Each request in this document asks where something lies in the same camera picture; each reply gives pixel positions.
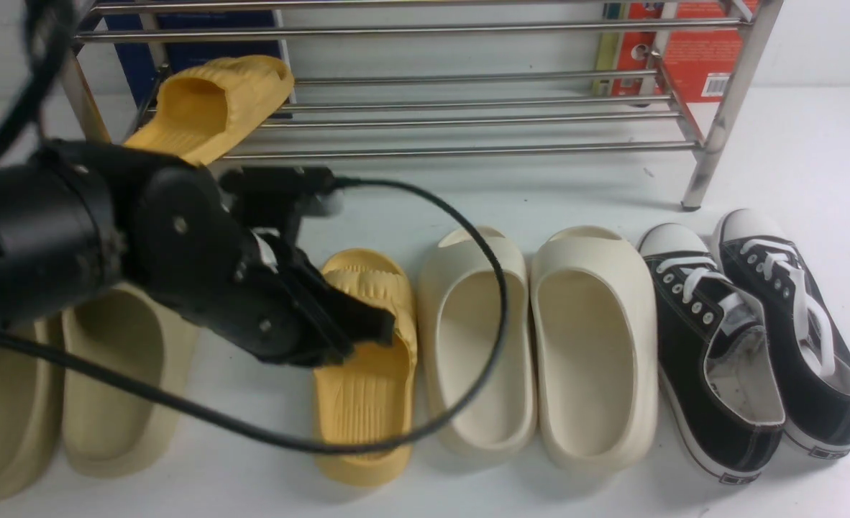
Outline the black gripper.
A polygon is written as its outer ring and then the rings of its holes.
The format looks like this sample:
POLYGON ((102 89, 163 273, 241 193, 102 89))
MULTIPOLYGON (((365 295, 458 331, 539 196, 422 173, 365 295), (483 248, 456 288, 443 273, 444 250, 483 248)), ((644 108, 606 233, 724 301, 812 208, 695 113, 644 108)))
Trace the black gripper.
POLYGON ((387 309, 331 286, 307 254, 274 230, 251 230, 205 168, 165 166, 119 197, 132 284, 260 362, 340 364, 357 345, 392 347, 387 309))

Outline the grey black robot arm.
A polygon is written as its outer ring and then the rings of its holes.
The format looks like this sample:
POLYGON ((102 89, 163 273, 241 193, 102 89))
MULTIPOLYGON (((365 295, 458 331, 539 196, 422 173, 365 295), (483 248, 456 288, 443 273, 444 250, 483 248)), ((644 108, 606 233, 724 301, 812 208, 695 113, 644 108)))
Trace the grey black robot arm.
POLYGON ((0 330, 129 284, 257 360, 317 368, 393 343, 396 318, 334 288, 297 246, 328 168, 232 168, 56 140, 0 168, 0 330))

